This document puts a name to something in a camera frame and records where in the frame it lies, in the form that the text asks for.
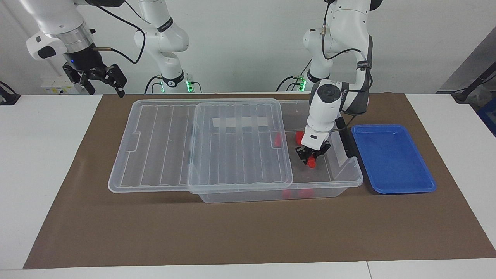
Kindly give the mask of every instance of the brown table surface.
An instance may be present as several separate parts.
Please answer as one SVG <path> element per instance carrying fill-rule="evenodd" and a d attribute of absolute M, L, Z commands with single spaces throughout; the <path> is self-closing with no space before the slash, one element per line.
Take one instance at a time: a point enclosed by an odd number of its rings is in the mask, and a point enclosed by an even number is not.
<path fill-rule="evenodd" d="M 107 188 L 131 105 L 157 98 L 304 99 L 307 95 L 105 95 L 25 268 L 493 258 L 496 252 L 403 94 L 370 97 L 354 124 L 401 124 L 437 190 L 205 204 L 188 192 Z"/>

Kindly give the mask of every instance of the blue tray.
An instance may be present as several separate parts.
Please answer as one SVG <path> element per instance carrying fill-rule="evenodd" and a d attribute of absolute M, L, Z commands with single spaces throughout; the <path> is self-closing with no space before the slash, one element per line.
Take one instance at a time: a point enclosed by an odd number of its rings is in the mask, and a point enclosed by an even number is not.
<path fill-rule="evenodd" d="M 405 127 L 355 125 L 351 131 L 374 190 L 381 194 L 436 190 L 434 178 Z"/>

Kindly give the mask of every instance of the robotic arm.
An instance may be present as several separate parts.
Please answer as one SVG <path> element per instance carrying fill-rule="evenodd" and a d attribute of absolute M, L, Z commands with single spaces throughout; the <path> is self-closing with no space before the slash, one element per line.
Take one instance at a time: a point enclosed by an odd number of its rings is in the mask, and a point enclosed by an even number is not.
<path fill-rule="evenodd" d="M 40 32 L 27 40 L 31 56 L 43 60 L 63 54 L 66 63 L 62 67 L 72 83 L 79 83 L 90 95 L 95 88 L 89 80 L 99 80 L 113 87 L 119 97 L 124 96 L 127 79 L 119 66 L 106 66 L 100 51 L 111 48 L 97 48 L 93 42 L 93 29 L 88 29 L 84 18 L 77 11 L 77 5 L 118 7 L 124 0 L 19 0 L 34 17 Z M 144 19 L 154 28 L 142 28 L 146 36 L 144 50 L 157 62 L 163 81 L 173 92 L 187 92 L 185 74 L 179 59 L 172 52 L 184 51 L 189 38 L 172 20 L 163 0 L 139 0 Z M 143 43 L 141 33 L 135 41 Z"/>
<path fill-rule="evenodd" d="M 296 148 L 305 164 L 330 148 L 327 139 L 338 131 L 335 120 L 341 111 L 353 116 L 365 113 L 372 85 L 372 37 L 367 31 L 367 16 L 382 1 L 328 1 L 330 26 L 324 20 L 323 28 L 311 29 L 304 36 L 305 47 L 312 54 L 307 77 L 314 83 L 302 146 Z M 330 80 L 332 58 L 350 51 L 357 60 L 355 83 Z"/>

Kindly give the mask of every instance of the white tabletop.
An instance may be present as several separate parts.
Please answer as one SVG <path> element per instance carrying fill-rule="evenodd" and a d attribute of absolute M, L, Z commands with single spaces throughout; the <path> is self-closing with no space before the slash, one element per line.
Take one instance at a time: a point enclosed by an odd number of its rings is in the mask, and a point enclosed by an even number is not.
<path fill-rule="evenodd" d="M 496 138 L 451 96 L 410 94 L 446 166 L 493 246 Z M 494 278 L 496 259 L 19 270 L 101 96 L 22 96 L 0 107 L 0 278 Z"/>

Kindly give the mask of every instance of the clear plastic lid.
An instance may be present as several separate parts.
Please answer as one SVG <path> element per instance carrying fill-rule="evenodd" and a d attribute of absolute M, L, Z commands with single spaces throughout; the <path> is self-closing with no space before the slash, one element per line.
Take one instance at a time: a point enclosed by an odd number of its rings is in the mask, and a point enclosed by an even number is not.
<path fill-rule="evenodd" d="M 281 105 L 275 99 L 200 103 L 192 138 L 192 193 L 281 189 L 293 181 Z"/>

